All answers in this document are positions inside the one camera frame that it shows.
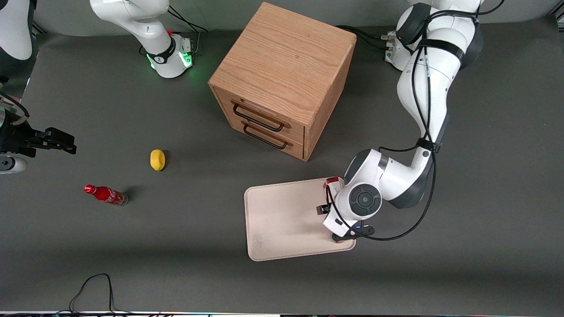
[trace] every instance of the yellow lemon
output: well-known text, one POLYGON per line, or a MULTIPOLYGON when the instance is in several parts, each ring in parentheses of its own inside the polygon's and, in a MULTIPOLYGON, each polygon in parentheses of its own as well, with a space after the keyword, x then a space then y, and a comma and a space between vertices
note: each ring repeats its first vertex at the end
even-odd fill
POLYGON ((151 167, 156 171, 165 168, 165 154, 163 151, 159 149, 151 151, 151 167))

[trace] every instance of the wooden drawer unit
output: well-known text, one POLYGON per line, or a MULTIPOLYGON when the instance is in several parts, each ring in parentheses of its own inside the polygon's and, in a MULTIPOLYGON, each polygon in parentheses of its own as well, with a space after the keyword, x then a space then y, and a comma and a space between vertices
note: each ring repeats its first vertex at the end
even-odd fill
POLYGON ((265 2, 208 84, 235 130, 307 161, 355 43, 352 33, 265 2))

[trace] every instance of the black metal handle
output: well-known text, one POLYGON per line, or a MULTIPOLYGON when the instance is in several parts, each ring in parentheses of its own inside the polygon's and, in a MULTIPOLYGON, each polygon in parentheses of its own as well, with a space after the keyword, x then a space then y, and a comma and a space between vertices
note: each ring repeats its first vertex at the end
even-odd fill
POLYGON ((270 131, 274 131, 274 132, 280 132, 280 130, 282 130, 282 128, 284 127, 284 124, 280 124, 279 127, 273 127, 273 126, 270 126, 270 125, 268 125, 268 124, 264 124, 264 123, 262 123, 262 122, 260 122, 260 121, 258 121, 258 120, 256 120, 256 119, 253 119, 253 118, 251 118, 251 117, 249 117, 249 116, 247 116, 247 115, 244 115, 244 114, 238 112, 238 111, 237 111, 237 108, 238 108, 238 107, 239 107, 239 104, 234 103, 233 112, 235 112, 236 115, 238 115, 238 116, 241 117, 241 118, 245 118, 245 119, 249 120, 250 122, 252 122, 252 123, 254 123, 254 124, 258 124, 259 126, 265 128, 265 129, 269 129, 270 131))
POLYGON ((286 146, 288 145, 288 142, 284 142, 283 145, 277 146, 276 144, 274 144, 274 143, 272 143, 272 142, 270 142, 270 141, 267 141, 267 140, 265 140, 265 139, 259 137, 258 135, 255 135, 255 134, 252 134, 251 132, 248 132, 248 131, 246 130, 246 128, 248 128, 248 127, 249 127, 249 125, 245 125, 245 126, 243 127, 243 132, 244 132, 246 135, 248 135, 248 136, 250 136, 251 138, 253 138, 253 139, 256 139, 256 140, 259 140, 259 141, 261 141, 261 142, 264 142, 264 143, 268 144, 269 146, 272 146, 273 148, 277 148, 277 149, 285 149, 286 146))

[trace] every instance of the coca-cola bottle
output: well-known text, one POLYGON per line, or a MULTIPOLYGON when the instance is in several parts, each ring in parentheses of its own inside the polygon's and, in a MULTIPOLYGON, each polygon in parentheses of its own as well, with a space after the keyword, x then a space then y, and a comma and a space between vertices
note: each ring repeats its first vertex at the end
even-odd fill
POLYGON ((101 202, 107 202, 108 204, 115 206, 125 206, 125 204, 127 204, 126 194, 120 193, 106 186, 96 187, 88 184, 84 186, 84 192, 91 194, 101 202))

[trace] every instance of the plastic tray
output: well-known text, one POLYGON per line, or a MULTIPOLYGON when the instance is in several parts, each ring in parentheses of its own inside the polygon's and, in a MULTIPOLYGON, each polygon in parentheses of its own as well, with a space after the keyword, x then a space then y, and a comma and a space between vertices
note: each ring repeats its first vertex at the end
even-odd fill
POLYGON ((323 226, 326 178, 256 186, 245 192, 247 249, 254 261, 348 251, 356 241, 336 243, 323 226))

